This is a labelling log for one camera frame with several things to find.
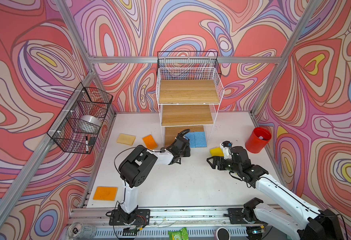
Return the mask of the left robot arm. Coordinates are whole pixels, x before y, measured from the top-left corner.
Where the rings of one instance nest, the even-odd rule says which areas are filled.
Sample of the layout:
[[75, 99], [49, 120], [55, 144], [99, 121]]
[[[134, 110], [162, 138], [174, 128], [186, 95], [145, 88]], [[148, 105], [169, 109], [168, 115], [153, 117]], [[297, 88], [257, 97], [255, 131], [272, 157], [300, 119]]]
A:
[[146, 180], [155, 165], [180, 164], [183, 157], [190, 156], [189, 139], [177, 136], [166, 148], [152, 151], [142, 145], [135, 147], [119, 165], [118, 171], [125, 182], [124, 201], [121, 209], [131, 214], [138, 207], [138, 187]]

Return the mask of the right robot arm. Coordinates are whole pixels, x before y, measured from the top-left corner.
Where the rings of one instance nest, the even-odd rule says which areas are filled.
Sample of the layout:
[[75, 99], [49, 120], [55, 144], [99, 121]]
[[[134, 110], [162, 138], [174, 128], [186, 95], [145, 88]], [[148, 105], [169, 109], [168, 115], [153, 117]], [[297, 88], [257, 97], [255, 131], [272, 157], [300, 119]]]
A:
[[234, 147], [231, 142], [225, 141], [220, 148], [222, 157], [212, 156], [206, 160], [212, 169], [228, 171], [232, 178], [265, 194], [285, 210], [282, 213], [263, 200], [253, 198], [238, 211], [229, 209], [231, 221], [241, 224], [267, 223], [293, 240], [347, 239], [347, 234], [341, 230], [338, 215], [333, 211], [321, 210], [281, 185], [266, 169], [252, 164], [243, 147]]

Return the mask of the white wire wooden shelf rack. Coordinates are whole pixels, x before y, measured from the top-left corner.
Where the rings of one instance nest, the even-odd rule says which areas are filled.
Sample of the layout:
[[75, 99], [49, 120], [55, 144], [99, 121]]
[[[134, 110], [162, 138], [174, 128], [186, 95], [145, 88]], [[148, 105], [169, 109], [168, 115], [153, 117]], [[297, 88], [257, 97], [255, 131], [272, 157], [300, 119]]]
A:
[[156, 98], [164, 145], [184, 129], [204, 132], [209, 141], [223, 93], [214, 67], [159, 68]]

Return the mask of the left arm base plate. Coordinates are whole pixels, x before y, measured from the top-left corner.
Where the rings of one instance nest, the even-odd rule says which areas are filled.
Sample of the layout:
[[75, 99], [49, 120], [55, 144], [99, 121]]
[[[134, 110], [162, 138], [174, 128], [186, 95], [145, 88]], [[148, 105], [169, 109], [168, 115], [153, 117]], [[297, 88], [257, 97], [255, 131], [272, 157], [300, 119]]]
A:
[[107, 213], [110, 218], [110, 226], [146, 226], [150, 223], [150, 209], [136, 209], [130, 214], [125, 213], [122, 209], [112, 210]]

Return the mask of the blue sponge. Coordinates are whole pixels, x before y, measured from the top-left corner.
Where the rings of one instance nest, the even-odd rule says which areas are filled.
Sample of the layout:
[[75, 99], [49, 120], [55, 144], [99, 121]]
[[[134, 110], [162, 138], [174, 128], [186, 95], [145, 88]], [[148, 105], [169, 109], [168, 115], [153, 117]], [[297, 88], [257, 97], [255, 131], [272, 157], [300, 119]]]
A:
[[196, 141], [195, 141], [195, 133], [194, 132], [189, 132], [187, 134], [184, 135], [185, 138], [187, 138], [189, 140], [189, 146], [190, 148], [195, 148], [196, 145]]
[[206, 148], [207, 142], [204, 132], [194, 132], [194, 147], [195, 148]]

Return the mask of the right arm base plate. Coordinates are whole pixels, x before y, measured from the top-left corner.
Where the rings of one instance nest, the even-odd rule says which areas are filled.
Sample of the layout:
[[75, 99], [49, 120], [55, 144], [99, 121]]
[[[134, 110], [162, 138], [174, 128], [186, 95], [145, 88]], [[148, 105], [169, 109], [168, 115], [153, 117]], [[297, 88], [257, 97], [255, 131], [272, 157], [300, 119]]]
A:
[[227, 213], [223, 214], [224, 217], [229, 218], [232, 225], [265, 225], [266, 222], [258, 220], [254, 214], [248, 214], [248, 210], [244, 208], [229, 208]]

